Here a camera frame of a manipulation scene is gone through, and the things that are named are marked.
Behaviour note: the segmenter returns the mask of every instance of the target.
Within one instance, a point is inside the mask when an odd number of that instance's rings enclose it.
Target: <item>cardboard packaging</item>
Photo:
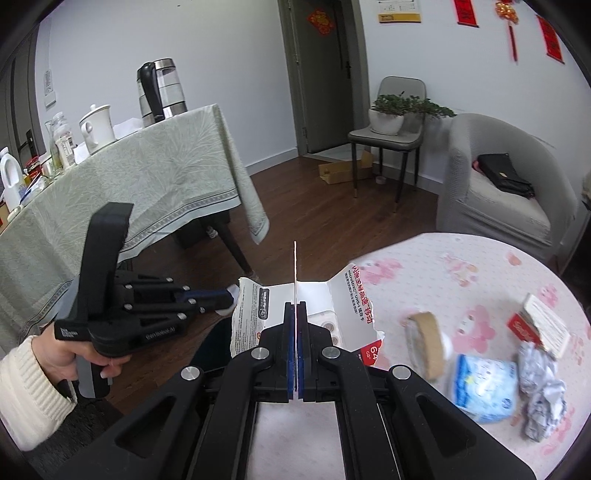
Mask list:
[[[357,161],[357,179],[363,180],[371,178],[374,156],[371,152],[364,151],[361,154],[361,160]],[[353,165],[350,161],[340,161],[336,163],[324,163],[318,165],[320,178],[329,185],[343,183],[344,181],[353,181]]]
[[[8,225],[8,206],[5,201],[0,202],[0,233],[4,231]]]
[[[517,338],[540,345],[556,359],[564,355],[569,344],[570,333],[564,322],[531,293],[507,326]]]
[[[238,303],[232,315],[232,356],[256,347],[265,328],[283,323],[285,302],[306,302],[308,321],[326,328],[334,346],[356,352],[365,365],[373,365],[384,339],[374,329],[373,307],[349,264],[326,282],[301,282],[263,287],[240,279]]]

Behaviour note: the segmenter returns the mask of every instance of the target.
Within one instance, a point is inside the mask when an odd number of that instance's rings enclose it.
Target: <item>hanging ornament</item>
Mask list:
[[[513,60],[517,61],[517,43],[515,42],[515,32],[513,31],[513,25],[517,25],[519,23],[519,18],[517,17],[517,12],[515,8],[513,8],[513,0],[501,0],[495,3],[496,14],[499,15],[500,18],[507,20],[507,25],[509,25],[509,37],[511,39],[511,51],[513,52]]]
[[[315,10],[308,17],[308,22],[314,25],[321,35],[328,35],[335,27],[328,14],[322,10]]]
[[[542,27],[542,33],[544,34],[544,41],[546,42],[546,52],[549,57],[558,60],[560,63],[564,63],[562,59],[562,51],[560,50],[560,42],[558,41],[558,35],[546,20],[538,15],[540,26]]]
[[[454,0],[456,3],[457,24],[478,28],[472,0]]]

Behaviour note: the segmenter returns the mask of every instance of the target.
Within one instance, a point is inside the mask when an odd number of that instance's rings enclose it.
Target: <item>white flower pot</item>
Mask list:
[[[371,130],[382,135],[397,135],[404,122],[404,115],[390,115],[388,113],[369,110]]]

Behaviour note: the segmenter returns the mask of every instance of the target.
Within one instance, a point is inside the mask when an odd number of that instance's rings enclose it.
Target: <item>person's hand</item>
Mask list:
[[[99,354],[90,342],[64,342],[57,340],[53,324],[31,342],[33,354],[53,385],[62,380],[77,380],[76,355],[83,356],[90,363],[104,367],[100,372],[102,378],[113,378],[121,374],[123,364],[131,356],[107,358]]]

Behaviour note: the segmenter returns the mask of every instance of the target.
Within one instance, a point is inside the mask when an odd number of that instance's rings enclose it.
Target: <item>metal screw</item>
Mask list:
[[[269,356],[269,350],[263,346],[258,346],[251,352],[251,355],[255,360],[264,360]]]
[[[188,381],[196,380],[200,374],[201,372],[197,367],[185,367],[181,370],[181,377]]]
[[[410,378],[410,369],[405,365],[396,365],[392,369],[392,375],[399,380],[408,380]]]
[[[340,357],[340,350],[335,346],[328,346],[322,349],[322,355],[334,360],[335,358]]]

